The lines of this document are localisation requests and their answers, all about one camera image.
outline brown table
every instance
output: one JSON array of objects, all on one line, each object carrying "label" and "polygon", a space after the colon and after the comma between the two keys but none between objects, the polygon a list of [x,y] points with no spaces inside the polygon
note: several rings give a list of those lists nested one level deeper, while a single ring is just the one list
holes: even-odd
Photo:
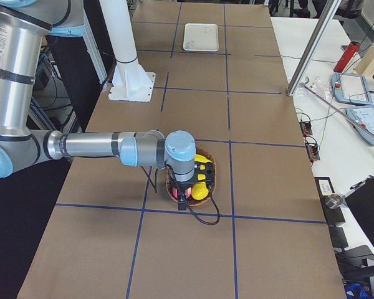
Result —
[{"label": "brown table", "polygon": [[[186,53],[187,22],[217,24],[219,51]],[[177,211],[164,171],[155,194],[139,168],[77,158],[19,298],[345,298],[268,9],[144,1],[133,30],[151,102],[103,92],[89,130],[189,131],[216,158],[220,223]]]}]

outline shoe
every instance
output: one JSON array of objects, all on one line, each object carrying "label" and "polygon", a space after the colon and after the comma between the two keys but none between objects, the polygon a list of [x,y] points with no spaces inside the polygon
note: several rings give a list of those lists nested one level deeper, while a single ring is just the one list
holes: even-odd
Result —
[{"label": "shoe", "polygon": [[295,8],[294,9],[294,14],[296,14],[298,17],[302,17],[302,18],[309,18],[310,17],[310,11],[304,12],[304,10],[300,9],[300,8]]}]

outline red can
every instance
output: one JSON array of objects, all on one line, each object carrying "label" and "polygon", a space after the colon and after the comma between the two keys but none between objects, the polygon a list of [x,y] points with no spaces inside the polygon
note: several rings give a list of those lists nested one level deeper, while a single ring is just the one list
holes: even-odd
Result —
[{"label": "red can", "polygon": [[358,42],[351,42],[345,52],[342,54],[340,60],[338,61],[337,65],[334,67],[335,73],[342,73],[347,64],[349,63],[350,59],[356,54],[357,50],[359,49],[360,44]]}]

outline white robotic arm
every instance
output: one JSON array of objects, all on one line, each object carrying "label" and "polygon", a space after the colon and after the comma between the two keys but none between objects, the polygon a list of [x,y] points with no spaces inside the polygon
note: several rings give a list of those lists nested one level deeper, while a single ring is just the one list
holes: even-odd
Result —
[{"label": "white robotic arm", "polygon": [[[126,6],[127,9],[125,0],[100,2],[103,11],[108,10],[110,4]],[[109,28],[108,18],[107,14],[105,20]],[[169,164],[177,181],[191,179],[196,148],[194,138],[185,131],[173,132],[165,139],[158,131],[63,134],[27,128],[27,112],[42,38],[50,32],[78,36],[83,26],[82,0],[0,0],[0,22],[0,178],[50,159],[118,156],[123,164],[130,166],[162,169]],[[122,30],[133,40],[128,14],[124,22],[128,27]],[[112,38],[113,30],[108,31]],[[137,66],[137,73],[133,76],[137,82],[124,77],[126,72],[118,70],[130,95],[139,88],[133,84],[138,85],[141,80],[144,85],[145,72],[143,75],[139,73],[142,69],[139,68],[134,42],[129,53],[120,56],[115,48],[117,63],[126,67],[128,73],[132,74],[136,69],[133,65]]]}]

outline white table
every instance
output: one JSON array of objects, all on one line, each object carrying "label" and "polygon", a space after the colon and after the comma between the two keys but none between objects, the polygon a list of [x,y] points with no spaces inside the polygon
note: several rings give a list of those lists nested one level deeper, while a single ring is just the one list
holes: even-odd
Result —
[{"label": "white table", "polygon": [[[282,56],[285,73],[290,80],[299,63],[299,59],[290,58],[302,56],[302,53],[309,41],[312,31],[317,23],[316,19],[291,19],[272,17],[277,43]],[[341,45],[348,45],[350,39],[337,20],[333,20],[323,36],[318,49],[315,52],[315,60],[312,61],[306,71],[310,82],[319,78],[322,84],[329,85],[333,67],[341,57],[343,50]],[[374,89],[374,80],[367,78],[370,90]],[[318,119],[327,116],[328,106],[322,103],[315,96],[298,90],[294,95],[296,108],[308,114],[311,119]],[[339,108],[346,108],[349,105],[333,104]],[[325,120],[312,122],[314,138],[320,143],[322,140]],[[374,176],[374,147],[368,146],[353,129],[343,116],[338,113],[328,118],[322,145],[320,147],[321,161],[315,162],[312,171],[314,176],[328,176],[331,179],[336,193],[346,194],[350,186],[365,179],[368,175]],[[366,238],[349,208],[342,207],[346,223],[342,226],[352,249],[360,245],[369,246],[374,253],[374,247]]]}]

